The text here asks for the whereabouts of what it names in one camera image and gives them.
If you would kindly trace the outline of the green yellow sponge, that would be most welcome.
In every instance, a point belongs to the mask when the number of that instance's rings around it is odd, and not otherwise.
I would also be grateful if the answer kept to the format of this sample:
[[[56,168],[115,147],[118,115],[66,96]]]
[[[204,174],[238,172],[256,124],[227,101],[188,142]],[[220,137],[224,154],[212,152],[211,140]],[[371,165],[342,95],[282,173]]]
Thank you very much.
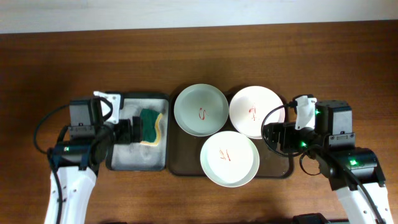
[[[140,143],[157,146],[162,138],[160,122],[163,114],[155,110],[142,109],[139,117],[142,120],[142,141]]]

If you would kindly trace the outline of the white plate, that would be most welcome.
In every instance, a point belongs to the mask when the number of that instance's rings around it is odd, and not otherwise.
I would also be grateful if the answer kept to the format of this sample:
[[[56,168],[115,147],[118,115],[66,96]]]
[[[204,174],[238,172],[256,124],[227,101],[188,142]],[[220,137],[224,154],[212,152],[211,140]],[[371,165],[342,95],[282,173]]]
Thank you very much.
[[[257,147],[248,137],[236,131],[222,131],[202,145],[200,164],[212,182],[235,188],[256,176],[260,158]]]

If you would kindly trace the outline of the pale green plate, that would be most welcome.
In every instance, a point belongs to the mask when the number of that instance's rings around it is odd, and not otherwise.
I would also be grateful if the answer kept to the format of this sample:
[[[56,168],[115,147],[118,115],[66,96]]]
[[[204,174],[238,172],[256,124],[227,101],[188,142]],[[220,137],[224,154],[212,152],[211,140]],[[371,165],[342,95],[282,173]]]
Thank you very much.
[[[229,104],[219,89],[209,84],[194,84],[175,99],[174,117],[178,126],[192,136],[209,136],[227,122]]]

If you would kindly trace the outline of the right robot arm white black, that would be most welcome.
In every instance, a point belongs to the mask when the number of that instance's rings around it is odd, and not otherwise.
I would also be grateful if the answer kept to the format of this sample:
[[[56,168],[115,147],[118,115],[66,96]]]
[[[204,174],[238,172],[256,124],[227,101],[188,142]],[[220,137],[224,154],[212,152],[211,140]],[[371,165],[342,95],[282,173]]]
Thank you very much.
[[[355,145],[350,105],[324,100],[310,109],[314,127],[262,122],[268,150],[281,157],[316,160],[350,223],[392,223],[385,176],[375,153]]]

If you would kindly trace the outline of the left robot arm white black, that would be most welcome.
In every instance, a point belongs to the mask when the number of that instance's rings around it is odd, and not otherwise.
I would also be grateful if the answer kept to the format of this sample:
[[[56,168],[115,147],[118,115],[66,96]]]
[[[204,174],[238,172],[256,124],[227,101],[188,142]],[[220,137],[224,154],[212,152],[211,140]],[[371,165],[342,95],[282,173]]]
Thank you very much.
[[[106,98],[71,100],[66,107],[70,123],[62,128],[56,144],[47,151],[51,193],[46,223],[84,223],[86,210],[98,177],[100,164],[117,143],[142,139],[142,119],[108,121],[115,112],[104,114],[101,105],[111,106]]]

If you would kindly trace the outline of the small grey soapy tray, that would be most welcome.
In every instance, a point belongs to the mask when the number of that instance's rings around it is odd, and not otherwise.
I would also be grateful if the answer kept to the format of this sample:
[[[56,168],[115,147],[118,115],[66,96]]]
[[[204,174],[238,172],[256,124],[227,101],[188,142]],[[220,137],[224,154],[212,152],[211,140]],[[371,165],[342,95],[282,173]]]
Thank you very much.
[[[163,114],[160,122],[162,138],[157,146],[139,142],[115,144],[108,149],[106,167],[119,171],[159,171],[166,165],[167,137],[169,131],[169,96],[163,93],[130,92],[122,96],[119,120],[139,116],[142,109],[155,110]]]

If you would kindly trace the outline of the large brown tray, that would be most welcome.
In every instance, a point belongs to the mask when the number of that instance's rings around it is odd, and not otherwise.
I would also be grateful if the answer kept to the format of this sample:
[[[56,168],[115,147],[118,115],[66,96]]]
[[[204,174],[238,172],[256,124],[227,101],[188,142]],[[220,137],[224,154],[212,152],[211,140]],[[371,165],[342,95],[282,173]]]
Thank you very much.
[[[168,170],[174,175],[182,177],[205,177],[200,164],[200,152],[208,138],[186,133],[177,124],[173,114],[171,121],[167,149]],[[251,141],[256,146],[260,158],[255,178],[286,179],[293,174],[294,160],[292,158],[280,157],[271,152],[261,139],[252,139]]]

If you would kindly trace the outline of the pink plate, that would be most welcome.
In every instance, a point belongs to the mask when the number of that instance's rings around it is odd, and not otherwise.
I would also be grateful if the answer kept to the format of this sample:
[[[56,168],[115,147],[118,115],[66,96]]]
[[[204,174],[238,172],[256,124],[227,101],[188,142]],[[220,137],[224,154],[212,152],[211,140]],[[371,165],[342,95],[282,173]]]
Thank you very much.
[[[261,139],[264,118],[282,105],[282,100],[272,90],[263,86],[249,86],[233,96],[229,104],[229,118],[241,134],[252,139]]]

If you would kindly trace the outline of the dark object at bottom edge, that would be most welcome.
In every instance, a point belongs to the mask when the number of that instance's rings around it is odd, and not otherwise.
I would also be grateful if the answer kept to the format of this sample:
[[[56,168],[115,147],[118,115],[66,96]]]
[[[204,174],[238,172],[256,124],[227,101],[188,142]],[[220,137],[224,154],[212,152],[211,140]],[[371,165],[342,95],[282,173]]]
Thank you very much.
[[[309,213],[294,216],[292,224],[329,224],[330,222],[321,213]]]

